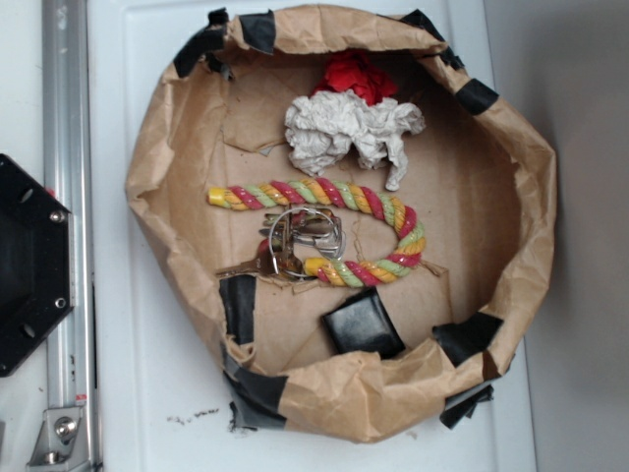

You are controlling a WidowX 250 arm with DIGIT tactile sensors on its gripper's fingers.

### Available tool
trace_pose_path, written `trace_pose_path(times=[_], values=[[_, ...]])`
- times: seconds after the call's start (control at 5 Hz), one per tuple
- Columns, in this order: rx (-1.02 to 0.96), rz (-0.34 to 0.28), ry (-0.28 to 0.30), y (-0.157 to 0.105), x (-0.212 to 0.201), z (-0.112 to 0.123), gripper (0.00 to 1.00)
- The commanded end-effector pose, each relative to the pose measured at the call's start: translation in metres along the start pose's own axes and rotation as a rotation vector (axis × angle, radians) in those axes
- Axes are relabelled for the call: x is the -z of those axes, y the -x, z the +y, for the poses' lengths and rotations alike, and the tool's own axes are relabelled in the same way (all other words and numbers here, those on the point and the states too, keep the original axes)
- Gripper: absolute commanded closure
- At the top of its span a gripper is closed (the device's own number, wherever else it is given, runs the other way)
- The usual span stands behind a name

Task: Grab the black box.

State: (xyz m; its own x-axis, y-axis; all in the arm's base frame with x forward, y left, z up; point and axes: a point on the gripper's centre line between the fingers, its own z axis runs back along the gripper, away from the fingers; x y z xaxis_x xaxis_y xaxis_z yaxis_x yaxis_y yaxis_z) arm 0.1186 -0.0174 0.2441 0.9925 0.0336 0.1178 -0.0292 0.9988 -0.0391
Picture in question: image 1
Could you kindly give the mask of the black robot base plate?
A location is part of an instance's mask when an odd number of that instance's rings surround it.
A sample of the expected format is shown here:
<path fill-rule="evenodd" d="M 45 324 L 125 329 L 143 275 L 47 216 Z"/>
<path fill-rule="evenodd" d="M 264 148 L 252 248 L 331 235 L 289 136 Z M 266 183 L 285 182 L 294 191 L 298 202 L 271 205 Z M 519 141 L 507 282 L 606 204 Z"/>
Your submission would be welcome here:
<path fill-rule="evenodd" d="M 70 212 L 1 156 L 1 376 L 13 375 L 73 308 Z"/>

